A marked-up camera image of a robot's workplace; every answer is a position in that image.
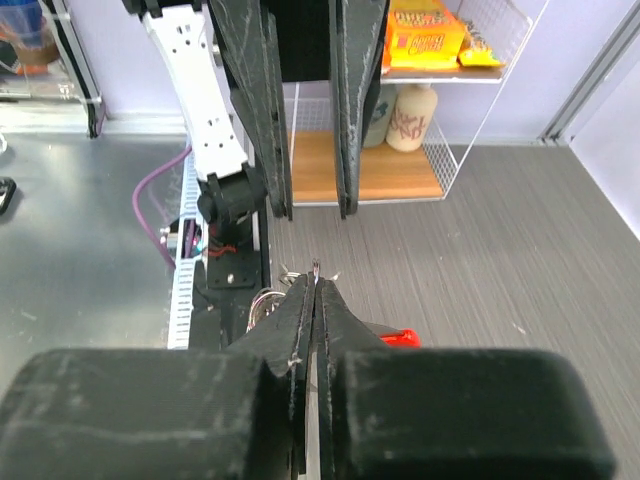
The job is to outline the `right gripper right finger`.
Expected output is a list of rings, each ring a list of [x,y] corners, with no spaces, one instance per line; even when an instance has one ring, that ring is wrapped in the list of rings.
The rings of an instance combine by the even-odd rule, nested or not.
[[[611,479],[584,382],[546,350],[396,348],[315,291],[324,479]]]

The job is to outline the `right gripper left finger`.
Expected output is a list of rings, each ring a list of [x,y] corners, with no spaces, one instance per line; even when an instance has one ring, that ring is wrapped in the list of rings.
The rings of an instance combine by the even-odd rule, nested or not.
[[[5,479],[294,479],[316,283],[226,348],[53,349],[1,403]]]

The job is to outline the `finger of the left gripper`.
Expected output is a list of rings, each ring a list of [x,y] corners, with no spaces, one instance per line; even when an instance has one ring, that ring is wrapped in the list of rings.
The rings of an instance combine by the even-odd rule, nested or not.
[[[331,107],[340,215],[357,212],[363,141],[379,98],[389,3],[330,1]]]
[[[293,216],[290,156],[275,15],[266,1],[208,3],[231,103],[258,155],[271,209]]]

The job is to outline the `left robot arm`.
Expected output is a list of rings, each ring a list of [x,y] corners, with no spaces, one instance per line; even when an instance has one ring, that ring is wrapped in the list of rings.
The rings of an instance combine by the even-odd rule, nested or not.
[[[380,92],[385,1],[128,1],[161,52],[194,154],[198,207],[218,238],[264,207],[293,209],[283,86],[331,86],[342,216],[358,208],[361,151]]]

